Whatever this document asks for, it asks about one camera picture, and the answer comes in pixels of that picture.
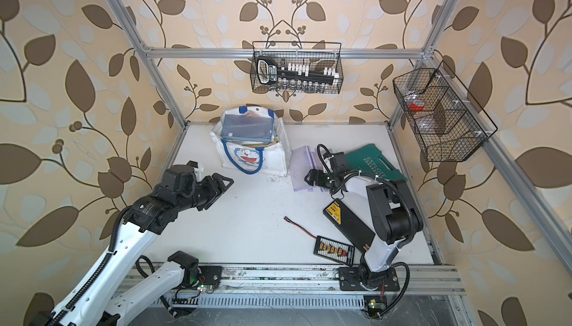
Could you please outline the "purple mesh pouch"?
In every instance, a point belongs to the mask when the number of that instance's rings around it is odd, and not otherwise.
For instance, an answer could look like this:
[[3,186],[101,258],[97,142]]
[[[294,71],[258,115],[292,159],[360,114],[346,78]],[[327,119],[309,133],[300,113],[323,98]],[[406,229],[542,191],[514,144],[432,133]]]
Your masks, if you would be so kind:
[[303,146],[292,150],[289,172],[294,192],[314,190],[305,181],[305,177],[312,169],[323,170],[323,164],[320,162],[315,148]]

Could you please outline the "blue-grey mesh pouch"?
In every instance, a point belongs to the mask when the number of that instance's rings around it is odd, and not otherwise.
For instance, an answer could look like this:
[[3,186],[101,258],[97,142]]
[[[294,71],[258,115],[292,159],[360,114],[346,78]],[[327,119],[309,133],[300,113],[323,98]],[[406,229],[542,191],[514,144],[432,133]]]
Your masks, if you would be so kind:
[[227,115],[220,136],[227,141],[268,144],[273,138],[273,131],[274,118],[270,116]]

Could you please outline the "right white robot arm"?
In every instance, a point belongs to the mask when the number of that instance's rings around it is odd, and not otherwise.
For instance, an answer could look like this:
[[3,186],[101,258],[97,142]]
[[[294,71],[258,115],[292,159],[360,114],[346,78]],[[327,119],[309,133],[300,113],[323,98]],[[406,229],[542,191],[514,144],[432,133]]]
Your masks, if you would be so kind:
[[[322,167],[308,171],[305,182],[329,192],[332,201],[323,209],[324,216],[361,254],[357,266],[352,261],[345,263],[341,288],[377,291],[388,286],[397,290],[395,258],[424,228],[407,179],[384,155],[374,160],[356,151],[332,153],[318,144],[317,158]],[[367,201],[371,225],[342,201],[344,194]]]

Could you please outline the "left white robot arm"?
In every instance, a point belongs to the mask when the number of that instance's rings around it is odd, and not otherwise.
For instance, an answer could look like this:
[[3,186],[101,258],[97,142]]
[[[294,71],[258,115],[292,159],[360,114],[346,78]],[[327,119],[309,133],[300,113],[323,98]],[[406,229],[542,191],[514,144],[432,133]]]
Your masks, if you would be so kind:
[[126,293],[116,290],[144,251],[189,209],[209,209],[233,185],[233,179],[214,173],[199,180],[198,164],[168,168],[152,192],[122,210],[110,244],[81,282],[51,311],[38,311],[31,325],[127,325],[142,311],[175,288],[199,290],[208,281],[199,260],[178,251],[156,271]]

